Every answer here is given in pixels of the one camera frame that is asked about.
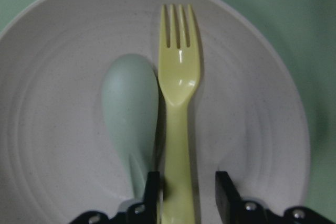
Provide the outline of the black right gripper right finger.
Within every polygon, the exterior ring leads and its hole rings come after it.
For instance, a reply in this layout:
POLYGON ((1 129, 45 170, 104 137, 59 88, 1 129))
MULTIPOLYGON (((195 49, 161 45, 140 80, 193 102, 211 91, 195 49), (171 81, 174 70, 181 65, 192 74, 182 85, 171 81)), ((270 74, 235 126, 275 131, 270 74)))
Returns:
POLYGON ((215 173, 215 199, 222 223, 333 223, 307 207, 294 206, 280 216, 254 199, 244 199, 228 172, 215 173))

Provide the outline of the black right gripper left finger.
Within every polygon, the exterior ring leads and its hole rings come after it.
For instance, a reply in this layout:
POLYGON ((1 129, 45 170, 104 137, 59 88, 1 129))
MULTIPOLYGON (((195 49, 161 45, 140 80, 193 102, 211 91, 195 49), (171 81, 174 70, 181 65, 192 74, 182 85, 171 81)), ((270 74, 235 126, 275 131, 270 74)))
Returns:
POLYGON ((142 199, 122 202, 112 218, 103 212, 91 210, 80 214, 71 223, 157 223, 159 194, 160 173, 149 172, 142 199))

